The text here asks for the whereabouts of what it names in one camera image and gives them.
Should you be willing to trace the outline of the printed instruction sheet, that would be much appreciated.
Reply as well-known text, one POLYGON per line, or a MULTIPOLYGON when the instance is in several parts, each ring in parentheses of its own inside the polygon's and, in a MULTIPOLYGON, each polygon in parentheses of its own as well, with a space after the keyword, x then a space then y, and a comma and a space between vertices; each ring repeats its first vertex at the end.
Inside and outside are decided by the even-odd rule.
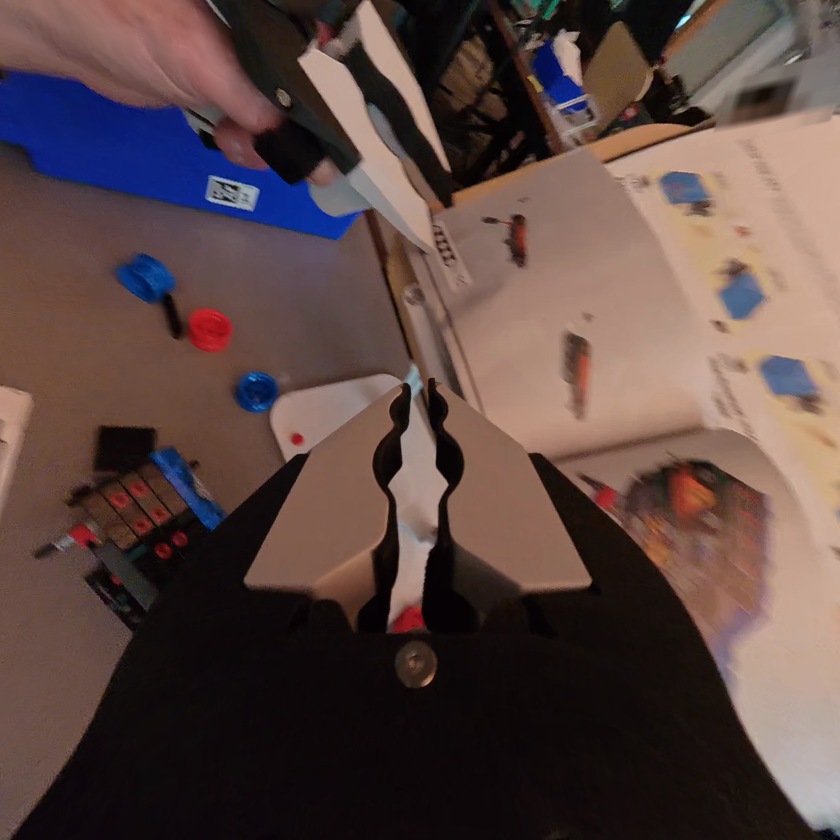
POLYGON ((839 548, 838 118, 684 133, 606 163, 700 321, 717 408, 839 548))

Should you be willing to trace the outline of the red and black toy connector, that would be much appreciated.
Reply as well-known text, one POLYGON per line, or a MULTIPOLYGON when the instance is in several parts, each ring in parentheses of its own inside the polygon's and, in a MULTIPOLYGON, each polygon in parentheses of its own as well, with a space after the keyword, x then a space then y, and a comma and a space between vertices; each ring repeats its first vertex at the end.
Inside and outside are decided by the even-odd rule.
POLYGON ((92 521, 83 521, 71 527, 52 542, 38 547, 32 552, 32 557, 35 560, 44 560, 76 548, 93 550, 100 545, 103 545, 102 531, 92 521))

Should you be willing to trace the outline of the person's left hand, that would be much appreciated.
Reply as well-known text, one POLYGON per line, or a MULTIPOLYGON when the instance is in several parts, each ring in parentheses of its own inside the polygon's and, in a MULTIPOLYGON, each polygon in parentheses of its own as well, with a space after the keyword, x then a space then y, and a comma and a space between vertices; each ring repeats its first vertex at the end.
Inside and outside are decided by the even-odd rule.
POLYGON ((219 150, 236 165, 268 167, 254 143, 280 113, 204 2, 2 1, 1 60, 137 108, 216 109, 219 150))

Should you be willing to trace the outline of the building instruction booklet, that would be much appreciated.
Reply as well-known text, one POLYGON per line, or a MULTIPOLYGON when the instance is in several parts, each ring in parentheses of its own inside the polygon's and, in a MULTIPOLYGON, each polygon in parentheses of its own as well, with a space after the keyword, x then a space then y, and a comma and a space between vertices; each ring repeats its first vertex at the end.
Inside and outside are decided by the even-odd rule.
POLYGON ((686 137, 535 166, 443 213, 456 387, 659 567, 753 743, 838 833, 838 274, 827 174, 686 137))

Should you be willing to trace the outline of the blue storage bin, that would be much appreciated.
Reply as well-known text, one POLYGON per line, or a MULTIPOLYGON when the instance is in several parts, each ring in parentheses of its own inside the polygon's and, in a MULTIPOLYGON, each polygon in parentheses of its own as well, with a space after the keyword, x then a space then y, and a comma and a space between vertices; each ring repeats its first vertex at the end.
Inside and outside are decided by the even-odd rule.
POLYGON ((361 215, 328 215, 306 185, 230 163, 178 108, 128 107, 73 80, 5 71, 1 139, 41 174, 303 234, 340 239, 361 215))

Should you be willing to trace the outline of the sticker sheet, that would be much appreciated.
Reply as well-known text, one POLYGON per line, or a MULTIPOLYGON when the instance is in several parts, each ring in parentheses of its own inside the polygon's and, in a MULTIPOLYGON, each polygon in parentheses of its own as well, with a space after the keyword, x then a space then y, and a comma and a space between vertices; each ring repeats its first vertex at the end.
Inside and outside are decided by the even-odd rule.
POLYGON ((32 395, 10 386, 1 386, 1 515, 4 514, 33 408, 32 395))

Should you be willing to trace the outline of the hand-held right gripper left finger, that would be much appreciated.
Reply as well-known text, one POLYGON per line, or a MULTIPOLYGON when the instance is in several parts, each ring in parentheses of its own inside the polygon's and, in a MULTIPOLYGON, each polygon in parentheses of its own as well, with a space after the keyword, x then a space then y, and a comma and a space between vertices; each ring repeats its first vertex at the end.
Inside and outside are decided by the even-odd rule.
POLYGON ((252 591, 369 602, 375 551, 391 525, 411 388, 393 387, 307 453, 245 574, 252 591))

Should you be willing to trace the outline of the white book stand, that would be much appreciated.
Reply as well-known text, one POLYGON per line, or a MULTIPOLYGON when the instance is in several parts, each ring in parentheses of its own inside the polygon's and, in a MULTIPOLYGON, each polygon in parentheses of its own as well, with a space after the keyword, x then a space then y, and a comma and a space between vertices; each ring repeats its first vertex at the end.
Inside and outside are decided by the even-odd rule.
MULTIPOLYGON (((420 372, 445 385, 527 453, 578 459, 694 430, 704 412, 699 327, 665 252, 606 163, 688 129, 649 125, 456 195, 433 215, 430 253, 405 243, 407 303, 420 372)), ((404 381, 389 374, 295 391, 269 421, 291 460, 404 381), (300 448, 289 435, 306 439, 300 448)), ((402 466, 388 487, 391 528, 374 552, 377 593, 339 602, 353 624, 376 597, 391 611, 400 536, 411 574, 437 532, 445 481, 435 465, 427 387, 412 394, 402 466)))

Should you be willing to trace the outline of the grey desk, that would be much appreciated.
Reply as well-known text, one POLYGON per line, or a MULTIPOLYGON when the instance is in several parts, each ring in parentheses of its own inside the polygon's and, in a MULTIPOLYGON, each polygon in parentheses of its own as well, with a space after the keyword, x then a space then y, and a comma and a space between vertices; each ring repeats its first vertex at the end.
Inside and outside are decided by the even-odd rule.
POLYGON ((2 385, 34 409, 2 516, 2 838, 76 747, 130 638, 89 590, 91 557, 32 552, 74 520, 100 426, 152 427, 232 511, 280 467, 266 415, 234 399, 263 371, 292 389, 410 365, 364 219, 338 240, 59 181, 2 146, 2 385), (175 278, 184 337, 115 270, 138 254, 175 278), (225 351, 186 337, 192 312, 234 326, 225 351))

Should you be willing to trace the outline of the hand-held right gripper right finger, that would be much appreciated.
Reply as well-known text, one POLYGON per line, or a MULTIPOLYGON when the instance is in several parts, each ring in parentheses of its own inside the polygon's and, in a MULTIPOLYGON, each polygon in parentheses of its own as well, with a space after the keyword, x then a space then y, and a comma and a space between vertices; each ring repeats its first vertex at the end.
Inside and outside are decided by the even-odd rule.
POLYGON ((445 481, 427 595, 582 591, 592 578, 526 449, 445 385, 427 387, 445 481))

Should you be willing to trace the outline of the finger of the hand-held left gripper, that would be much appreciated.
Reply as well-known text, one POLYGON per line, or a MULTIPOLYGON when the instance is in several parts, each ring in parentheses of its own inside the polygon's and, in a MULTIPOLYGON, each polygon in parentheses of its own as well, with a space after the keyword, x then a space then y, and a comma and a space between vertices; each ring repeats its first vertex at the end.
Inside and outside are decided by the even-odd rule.
POLYGON ((411 185, 427 203, 451 205, 455 180, 448 157, 424 93, 385 23, 386 10, 379 2, 355 3, 340 30, 340 62, 411 185))
POLYGON ((416 247, 432 252, 434 235, 427 203, 410 182, 398 155, 379 134, 349 70, 312 47, 299 64, 358 151, 360 162, 346 180, 369 208, 416 247))

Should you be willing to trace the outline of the flame-printed toy truck model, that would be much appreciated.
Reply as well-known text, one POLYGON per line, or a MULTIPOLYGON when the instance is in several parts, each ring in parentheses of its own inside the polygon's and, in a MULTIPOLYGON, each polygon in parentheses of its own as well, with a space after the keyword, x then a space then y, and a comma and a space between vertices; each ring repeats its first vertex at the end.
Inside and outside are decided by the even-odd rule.
POLYGON ((133 632, 227 514, 198 462, 157 446, 150 427, 100 426, 94 450, 93 478, 66 505, 77 516, 71 527, 93 522, 103 535, 103 545, 84 549, 94 560, 87 587, 133 632))

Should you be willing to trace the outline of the blue toy wheel rim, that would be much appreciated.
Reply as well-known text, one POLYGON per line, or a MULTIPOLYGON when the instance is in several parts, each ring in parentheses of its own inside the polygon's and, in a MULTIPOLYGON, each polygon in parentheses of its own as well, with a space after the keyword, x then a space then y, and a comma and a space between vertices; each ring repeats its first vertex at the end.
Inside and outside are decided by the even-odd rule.
POLYGON ((243 375, 234 391, 236 403, 248 413, 268 412, 279 396, 277 380, 263 371, 251 371, 243 375))
POLYGON ((146 303, 161 303, 175 289, 175 278, 158 260, 138 254, 115 269, 119 283, 146 303))

